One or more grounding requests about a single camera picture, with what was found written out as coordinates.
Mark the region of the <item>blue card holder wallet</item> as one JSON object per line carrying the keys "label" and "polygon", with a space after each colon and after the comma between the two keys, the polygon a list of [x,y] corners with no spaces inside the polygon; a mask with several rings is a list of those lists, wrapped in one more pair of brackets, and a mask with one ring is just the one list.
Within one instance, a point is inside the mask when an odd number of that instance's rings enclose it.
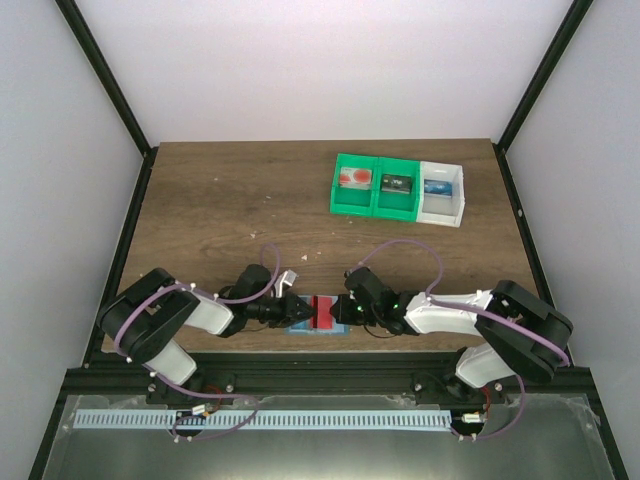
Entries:
{"label": "blue card holder wallet", "polygon": [[319,335],[340,336],[349,333],[349,327],[337,322],[330,313],[331,307],[337,302],[337,296],[303,295],[302,299],[315,309],[315,314],[307,320],[296,323],[285,329],[288,335]]}

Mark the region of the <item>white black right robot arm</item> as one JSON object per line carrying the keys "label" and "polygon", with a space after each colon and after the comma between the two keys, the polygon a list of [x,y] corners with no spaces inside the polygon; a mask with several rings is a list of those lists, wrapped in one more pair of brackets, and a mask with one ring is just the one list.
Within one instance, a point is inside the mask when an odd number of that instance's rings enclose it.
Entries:
{"label": "white black right robot arm", "polygon": [[566,352],[571,321],[513,281],[468,295],[396,292],[361,267],[346,275],[345,287],[330,308],[340,324],[379,326],[395,336],[454,333],[484,340],[464,347],[444,375],[445,393],[455,402],[468,402],[507,377],[545,384],[571,364]]}

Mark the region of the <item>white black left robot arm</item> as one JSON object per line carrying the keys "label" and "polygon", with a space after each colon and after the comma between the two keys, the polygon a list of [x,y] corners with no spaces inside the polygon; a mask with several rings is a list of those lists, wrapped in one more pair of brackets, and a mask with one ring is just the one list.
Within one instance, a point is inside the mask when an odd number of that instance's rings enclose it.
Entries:
{"label": "white black left robot arm", "polygon": [[163,377],[178,401],[191,404],[203,395],[205,381],[175,340],[179,330],[188,326],[229,338],[251,320],[272,329],[309,320],[316,308],[290,290],[295,279],[291,270],[251,264],[233,285],[209,294],[156,268],[102,307],[96,325],[127,362]]}

